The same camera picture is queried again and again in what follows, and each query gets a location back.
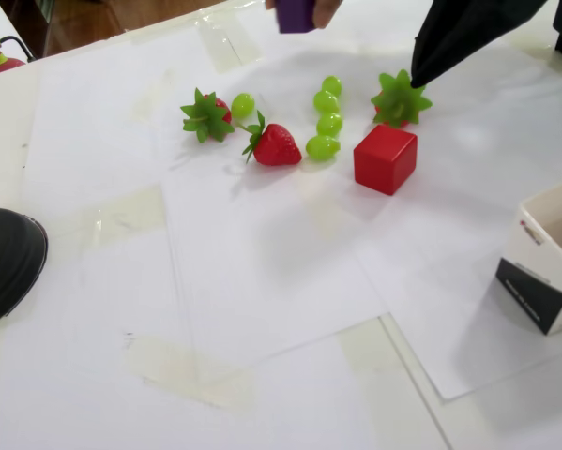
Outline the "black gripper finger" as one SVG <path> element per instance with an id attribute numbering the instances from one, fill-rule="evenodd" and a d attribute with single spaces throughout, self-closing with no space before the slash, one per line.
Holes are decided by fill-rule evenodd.
<path id="1" fill-rule="evenodd" d="M 422 87 L 528 22 L 542 0 L 434 1 L 415 39 L 411 86 Z"/>

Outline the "person's hand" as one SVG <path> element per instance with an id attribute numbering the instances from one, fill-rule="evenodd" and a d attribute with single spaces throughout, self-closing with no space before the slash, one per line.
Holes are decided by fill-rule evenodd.
<path id="1" fill-rule="evenodd" d="M 265 8 L 276 11 L 281 33 L 308 33 L 325 28 L 341 3 L 337 0 L 265 0 Z"/>

